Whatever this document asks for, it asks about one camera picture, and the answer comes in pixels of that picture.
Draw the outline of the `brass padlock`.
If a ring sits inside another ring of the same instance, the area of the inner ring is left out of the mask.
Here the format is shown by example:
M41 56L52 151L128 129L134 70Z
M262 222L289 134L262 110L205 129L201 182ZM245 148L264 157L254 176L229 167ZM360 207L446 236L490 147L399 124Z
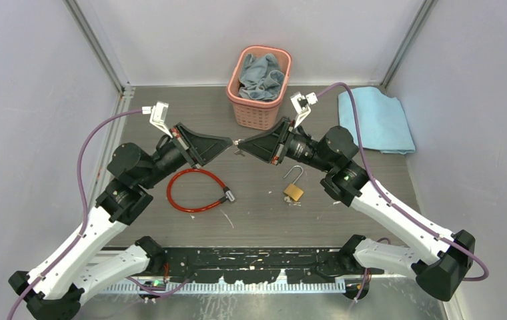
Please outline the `brass padlock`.
M300 198L302 197L302 195L304 194L304 191L300 187L297 186L297 182L298 182L299 178L303 175L304 168L300 165L292 166L289 169L289 171L283 176L283 179L286 179L292 173L292 171L295 169L299 169L300 172L299 172L298 176L293 180L293 182L290 183L284 189L284 195L292 198L294 201L299 201Z

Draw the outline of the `silver padlock key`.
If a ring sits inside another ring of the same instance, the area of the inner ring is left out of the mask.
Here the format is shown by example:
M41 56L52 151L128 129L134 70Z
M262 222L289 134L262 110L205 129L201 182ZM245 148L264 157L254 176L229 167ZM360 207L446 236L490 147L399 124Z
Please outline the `silver padlock key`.
M288 197L288 196L285 196L284 197L284 201L289 205L289 206L300 206L301 203L298 202L298 201L294 201L292 198Z

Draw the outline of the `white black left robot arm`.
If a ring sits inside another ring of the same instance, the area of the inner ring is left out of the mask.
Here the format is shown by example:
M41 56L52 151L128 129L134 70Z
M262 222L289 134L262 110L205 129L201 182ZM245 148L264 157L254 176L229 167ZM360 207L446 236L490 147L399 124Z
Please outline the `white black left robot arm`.
M149 236L98 265L90 267L89 261L143 213L153 199L150 189L184 165L203 167L231 145L228 137L196 133L178 123L152 154L135 143L118 146L107 167L112 179L95 205L84 207L80 226L36 268L10 276L10 286L30 314L72 319L108 286L132 275L163 272L165 251Z

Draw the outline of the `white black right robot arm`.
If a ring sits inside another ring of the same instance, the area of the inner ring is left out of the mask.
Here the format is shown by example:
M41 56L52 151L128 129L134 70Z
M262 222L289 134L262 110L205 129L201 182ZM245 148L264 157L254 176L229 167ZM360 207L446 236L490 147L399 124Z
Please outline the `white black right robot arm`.
M324 172L320 184L334 201L367 215L404 242L395 246L352 235L339 253L348 273L381 269L403 275L441 301L451 300L465 280L473 264L474 236L443 228L391 195L354 161L359 149L346 128L332 127L316 141L284 117L236 145L265 163L278 165L288 157Z

